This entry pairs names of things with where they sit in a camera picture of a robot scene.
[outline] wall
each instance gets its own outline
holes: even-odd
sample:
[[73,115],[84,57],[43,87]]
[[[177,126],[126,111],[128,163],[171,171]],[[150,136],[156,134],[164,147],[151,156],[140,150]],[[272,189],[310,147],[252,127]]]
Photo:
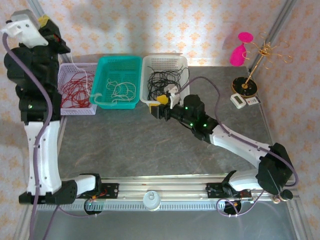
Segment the wall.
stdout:
[[[268,32],[285,0],[41,0],[75,56],[181,52],[189,65],[226,66],[237,33]],[[26,0],[0,5],[1,26]],[[9,40],[13,48],[18,45]],[[12,239],[29,177],[27,138],[0,47],[0,239]]]
[[319,16],[319,0],[298,1],[279,35],[290,43],[280,53],[294,56],[294,62],[278,59],[274,69],[261,67],[255,76],[271,136],[287,148],[300,177],[298,190],[314,239],[320,233]]
[[40,0],[74,56],[168,53],[225,66],[241,31],[268,32],[285,0]]
[[[26,0],[1,3],[0,28],[14,11],[28,7]],[[18,44],[14,39],[9,39],[8,42],[11,48]],[[15,84],[8,80],[4,66],[5,53],[5,49],[0,46],[0,239],[11,240],[23,209],[18,203],[18,196],[26,190],[29,154]]]

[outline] teal basket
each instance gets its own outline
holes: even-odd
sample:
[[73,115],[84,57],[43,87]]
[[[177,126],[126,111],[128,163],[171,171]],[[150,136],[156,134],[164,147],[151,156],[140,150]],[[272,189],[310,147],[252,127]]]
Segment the teal basket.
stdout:
[[134,109],[139,102],[142,58],[103,56],[99,59],[90,103],[102,109]]

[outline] white basket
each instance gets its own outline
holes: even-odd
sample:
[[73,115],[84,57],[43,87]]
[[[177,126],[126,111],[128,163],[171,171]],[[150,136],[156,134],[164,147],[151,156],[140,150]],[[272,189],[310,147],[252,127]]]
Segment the white basket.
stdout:
[[[75,63],[75,65],[84,69],[87,73],[96,74],[97,63]],[[60,65],[58,73],[58,91],[60,94],[62,94],[61,88],[63,85],[69,82],[76,73],[79,73],[80,78],[86,76],[84,71],[80,71],[72,63],[62,63]],[[61,108],[61,115],[95,115],[96,110],[96,104],[90,104],[89,107],[84,108]]]
[[[141,84],[140,84],[140,100],[143,103],[149,104],[159,104],[158,101],[148,100],[148,80],[150,75],[155,71],[165,71],[165,70],[179,70],[181,68],[188,67],[188,61],[184,56],[179,55],[149,55],[145,56],[142,61],[142,73],[141,73]],[[189,72],[184,70],[181,74],[180,85],[181,87],[188,81]],[[187,86],[180,93],[180,104],[183,104],[184,98],[190,94],[189,86]]]

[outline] white connector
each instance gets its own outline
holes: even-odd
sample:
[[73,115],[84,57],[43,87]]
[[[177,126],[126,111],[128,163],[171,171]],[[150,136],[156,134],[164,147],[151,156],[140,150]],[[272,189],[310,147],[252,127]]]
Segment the white connector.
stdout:
[[35,46],[47,46],[49,44],[25,12],[14,13],[11,20],[12,22],[9,22],[1,29],[2,33],[8,34],[11,38],[17,37],[20,43],[23,43],[30,49]]
[[174,84],[169,84],[164,88],[164,91],[170,93],[170,109],[173,109],[180,101],[180,94],[176,94],[178,92],[178,88]]

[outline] gray table surface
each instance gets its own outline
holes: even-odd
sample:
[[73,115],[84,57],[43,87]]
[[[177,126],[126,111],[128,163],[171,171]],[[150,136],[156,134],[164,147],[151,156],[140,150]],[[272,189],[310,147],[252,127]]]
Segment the gray table surface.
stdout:
[[[190,78],[212,79],[221,92],[218,115],[232,130],[262,143],[271,139],[260,106],[236,109],[230,101],[232,81],[247,76],[245,67],[190,67]],[[214,118],[218,94],[205,80],[190,85]],[[221,174],[248,170],[243,158],[196,139],[176,120],[155,119],[145,103],[132,110],[98,107],[96,115],[68,116],[58,158],[62,178],[80,173],[102,177]]]
[[[72,212],[83,215],[83,212]],[[41,240],[52,211],[39,211],[35,239]],[[296,240],[285,202],[258,202],[243,216],[217,211],[108,211],[97,218],[58,212],[47,240]]]

